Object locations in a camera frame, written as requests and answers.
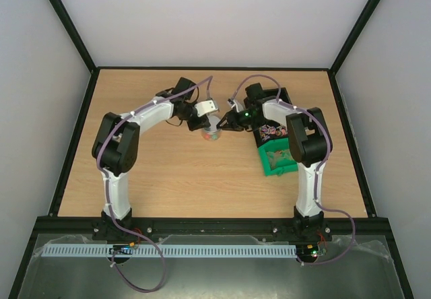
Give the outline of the clear plastic jar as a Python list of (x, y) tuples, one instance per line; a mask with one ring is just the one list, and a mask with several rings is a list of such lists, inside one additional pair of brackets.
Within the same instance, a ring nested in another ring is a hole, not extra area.
[(220, 139), (222, 135), (221, 130), (215, 130), (215, 131), (208, 131), (207, 129), (201, 130), (201, 136), (206, 141), (217, 141)]

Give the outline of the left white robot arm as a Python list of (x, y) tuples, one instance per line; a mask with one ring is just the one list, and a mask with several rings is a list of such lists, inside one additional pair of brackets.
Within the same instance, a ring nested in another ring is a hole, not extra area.
[(128, 172), (137, 161), (140, 136), (155, 125), (177, 117), (187, 122), (190, 131), (211, 126), (209, 115), (218, 111), (216, 102), (207, 95), (204, 101), (192, 101), (194, 92), (212, 77), (196, 84), (181, 77), (176, 86), (158, 92), (148, 103), (123, 114), (106, 113), (100, 123), (92, 157), (104, 181), (103, 212), (116, 222), (131, 215)]

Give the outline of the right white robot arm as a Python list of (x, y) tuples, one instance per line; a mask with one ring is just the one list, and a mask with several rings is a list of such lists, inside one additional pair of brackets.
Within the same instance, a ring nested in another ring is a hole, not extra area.
[(268, 96), (261, 84), (248, 87), (245, 108), (235, 97), (228, 99), (230, 110), (218, 128), (224, 131), (257, 129), (267, 121), (275, 121), (287, 130), (289, 150), (298, 164), (298, 198), (294, 206), (292, 231), (303, 240), (323, 228), (321, 205), (323, 171), (333, 144), (320, 108), (303, 109), (279, 97)]

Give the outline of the round metal lid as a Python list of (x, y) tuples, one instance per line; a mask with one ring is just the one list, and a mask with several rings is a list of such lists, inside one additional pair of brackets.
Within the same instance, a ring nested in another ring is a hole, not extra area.
[(216, 134), (220, 132), (220, 129), (218, 128), (218, 123), (220, 122), (221, 118), (216, 115), (209, 115), (208, 121), (209, 126), (206, 128), (202, 128), (202, 130), (209, 134)]

